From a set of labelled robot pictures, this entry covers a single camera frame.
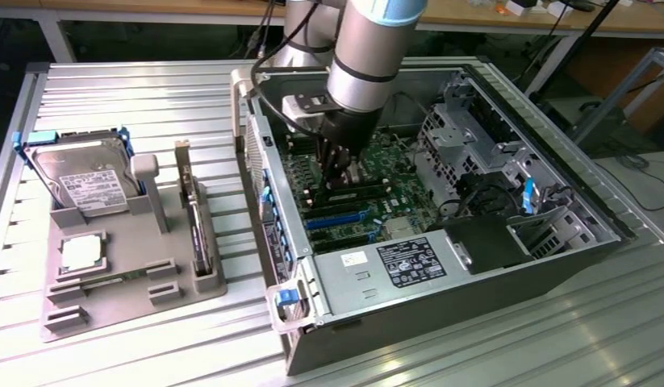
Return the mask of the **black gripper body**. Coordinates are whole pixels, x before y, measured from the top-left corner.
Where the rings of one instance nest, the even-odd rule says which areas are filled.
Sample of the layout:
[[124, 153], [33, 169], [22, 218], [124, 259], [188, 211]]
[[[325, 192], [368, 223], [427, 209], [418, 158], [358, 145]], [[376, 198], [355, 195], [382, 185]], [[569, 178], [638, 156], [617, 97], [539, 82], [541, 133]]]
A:
[[317, 155], [325, 157], [332, 150], [343, 148], [350, 156], [359, 156], [367, 147], [378, 125], [382, 109], [366, 113], [352, 110], [331, 110], [323, 113], [317, 141]]

